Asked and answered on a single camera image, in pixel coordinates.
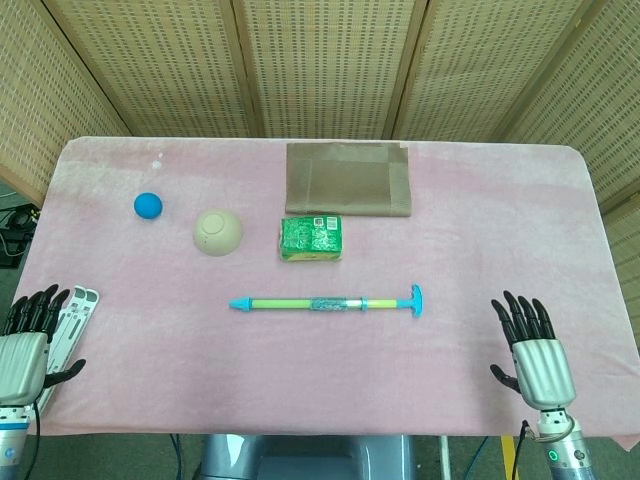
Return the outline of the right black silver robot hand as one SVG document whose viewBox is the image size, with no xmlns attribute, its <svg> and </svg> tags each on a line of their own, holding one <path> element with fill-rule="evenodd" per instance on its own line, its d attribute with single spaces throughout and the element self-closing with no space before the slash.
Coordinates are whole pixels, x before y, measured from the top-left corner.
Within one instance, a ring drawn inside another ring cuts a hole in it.
<svg viewBox="0 0 640 480">
<path fill-rule="evenodd" d="M 511 353 L 515 374 L 511 376 L 492 364 L 492 375 L 535 410 L 567 408 L 576 398 L 576 389 L 547 309 L 536 298 L 528 300 L 507 290 L 503 297 L 503 301 L 493 299 L 491 306 Z"/>
</svg>

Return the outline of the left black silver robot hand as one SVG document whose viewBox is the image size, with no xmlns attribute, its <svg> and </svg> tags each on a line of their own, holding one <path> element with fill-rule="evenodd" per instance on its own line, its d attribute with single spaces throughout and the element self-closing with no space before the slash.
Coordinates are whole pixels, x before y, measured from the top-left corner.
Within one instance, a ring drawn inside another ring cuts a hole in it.
<svg viewBox="0 0 640 480">
<path fill-rule="evenodd" d="M 77 376 L 84 359 L 59 373 L 49 373 L 49 348 L 60 311 L 70 295 L 57 284 L 32 296 L 22 296 L 11 306 L 1 331 L 1 406 L 23 407 L 36 402 L 47 388 Z"/>
</svg>

